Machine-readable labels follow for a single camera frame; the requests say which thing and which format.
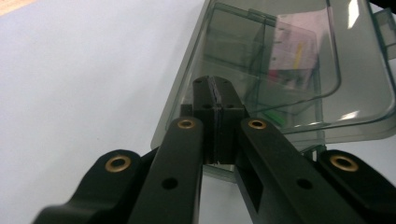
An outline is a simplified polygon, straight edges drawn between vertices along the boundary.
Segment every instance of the white table surface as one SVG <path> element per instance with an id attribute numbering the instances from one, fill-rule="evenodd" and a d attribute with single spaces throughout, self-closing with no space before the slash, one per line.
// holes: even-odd
<path id="1" fill-rule="evenodd" d="M 0 223 L 65 203 L 103 154 L 149 144 L 203 0 L 38 0 L 0 17 Z M 331 145 L 396 184 L 396 137 Z M 251 223 L 204 177 L 200 223 Z"/>

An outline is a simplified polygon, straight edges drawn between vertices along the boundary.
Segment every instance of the transparent plastic box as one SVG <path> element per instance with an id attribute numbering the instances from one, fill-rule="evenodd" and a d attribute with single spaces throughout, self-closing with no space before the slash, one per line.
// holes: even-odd
<path id="1" fill-rule="evenodd" d="M 364 0 L 206 1 L 151 146 L 202 76 L 230 80 L 299 150 L 395 134 L 389 15 Z"/>

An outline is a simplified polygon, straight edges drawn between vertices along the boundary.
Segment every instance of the plastic container lid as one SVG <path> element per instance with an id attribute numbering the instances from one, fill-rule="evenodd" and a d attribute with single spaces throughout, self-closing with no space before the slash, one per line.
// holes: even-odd
<path id="1" fill-rule="evenodd" d="M 151 146 L 201 76 L 230 80 L 249 115 L 297 148 L 390 136 L 395 85 L 381 41 L 364 0 L 207 1 Z"/>

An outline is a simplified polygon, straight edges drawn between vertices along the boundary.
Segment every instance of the gray surface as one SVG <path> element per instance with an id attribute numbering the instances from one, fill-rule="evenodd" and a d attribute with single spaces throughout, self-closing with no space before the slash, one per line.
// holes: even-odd
<path id="1" fill-rule="evenodd" d="M 0 17 L 0 223 L 64 203 L 97 158 L 143 155 L 203 1 L 40 0 Z M 396 184 L 396 137 L 351 149 Z M 249 223 L 204 177 L 200 223 Z"/>

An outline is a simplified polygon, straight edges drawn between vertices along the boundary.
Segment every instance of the black plastic arm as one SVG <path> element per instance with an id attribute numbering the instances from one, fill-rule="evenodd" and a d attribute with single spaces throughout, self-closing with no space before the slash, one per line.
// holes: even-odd
<path id="1" fill-rule="evenodd" d="M 243 119 L 236 179 L 253 223 L 366 223 L 271 123 Z"/>

